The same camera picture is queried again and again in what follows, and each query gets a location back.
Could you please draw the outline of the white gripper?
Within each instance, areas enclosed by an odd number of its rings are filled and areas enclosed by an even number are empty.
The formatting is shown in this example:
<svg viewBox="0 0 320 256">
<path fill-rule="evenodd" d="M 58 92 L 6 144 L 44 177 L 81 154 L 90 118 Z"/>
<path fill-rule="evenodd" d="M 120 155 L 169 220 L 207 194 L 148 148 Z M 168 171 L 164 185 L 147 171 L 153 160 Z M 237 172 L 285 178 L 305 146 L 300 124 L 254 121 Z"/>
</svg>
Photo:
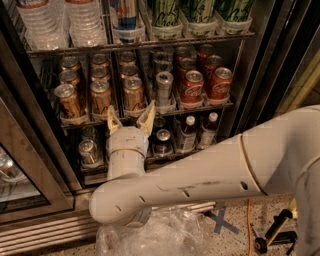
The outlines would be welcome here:
<svg viewBox="0 0 320 256">
<path fill-rule="evenodd" d="M 139 116 L 136 121 L 137 128 L 134 126 L 123 127 L 112 105 L 109 106 L 107 115 L 107 125 L 111 134 L 107 146 L 108 153 L 133 150 L 146 156 L 149 145 L 148 136 L 152 134 L 156 115 L 155 102 L 152 101 Z"/>
</svg>

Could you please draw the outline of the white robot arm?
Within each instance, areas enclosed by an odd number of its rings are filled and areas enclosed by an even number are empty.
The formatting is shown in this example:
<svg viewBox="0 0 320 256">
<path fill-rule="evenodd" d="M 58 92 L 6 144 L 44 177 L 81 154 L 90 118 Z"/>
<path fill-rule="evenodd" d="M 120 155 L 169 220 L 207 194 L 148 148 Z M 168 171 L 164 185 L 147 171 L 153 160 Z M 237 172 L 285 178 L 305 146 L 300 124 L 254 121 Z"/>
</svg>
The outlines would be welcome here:
<svg viewBox="0 0 320 256">
<path fill-rule="evenodd" d="M 98 187 L 89 203 L 98 222 L 129 223 L 153 206 L 295 195 L 297 256 L 320 251 L 320 106 L 303 107 L 142 176 Z"/>
</svg>

